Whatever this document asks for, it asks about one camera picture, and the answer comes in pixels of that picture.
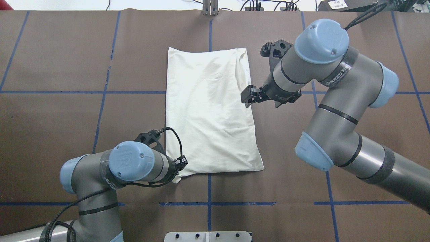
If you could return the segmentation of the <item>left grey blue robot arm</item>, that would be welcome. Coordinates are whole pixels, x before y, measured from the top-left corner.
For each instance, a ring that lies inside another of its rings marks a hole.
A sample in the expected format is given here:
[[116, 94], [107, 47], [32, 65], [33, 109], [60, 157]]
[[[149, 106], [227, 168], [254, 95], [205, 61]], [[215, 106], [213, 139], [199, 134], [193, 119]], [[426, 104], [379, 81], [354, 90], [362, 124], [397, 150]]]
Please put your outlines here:
[[77, 200], [46, 224], [1, 237], [2, 242], [123, 242], [117, 190], [127, 185], [156, 188], [171, 182], [187, 165], [163, 147], [125, 141], [102, 153], [63, 164], [60, 182]]

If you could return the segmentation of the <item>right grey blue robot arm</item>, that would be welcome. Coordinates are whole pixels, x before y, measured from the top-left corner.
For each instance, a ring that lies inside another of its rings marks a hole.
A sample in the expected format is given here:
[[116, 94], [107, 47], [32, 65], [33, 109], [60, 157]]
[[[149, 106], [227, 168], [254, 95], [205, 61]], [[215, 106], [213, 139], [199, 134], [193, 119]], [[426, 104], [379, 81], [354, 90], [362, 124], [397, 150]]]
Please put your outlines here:
[[294, 103], [312, 80], [328, 88], [295, 147], [298, 158], [322, 171], [340, 167], [429, 212], [429, 169], [355, 131], [367, 108], [397, 92], [393, 71], [351, 47], [347, 30], [331, 19], [310, 23], [295, 43], [268, 42], [260, 54], [269, 58], [270, 75], [260, 88], [243, 89], [246, 107]]

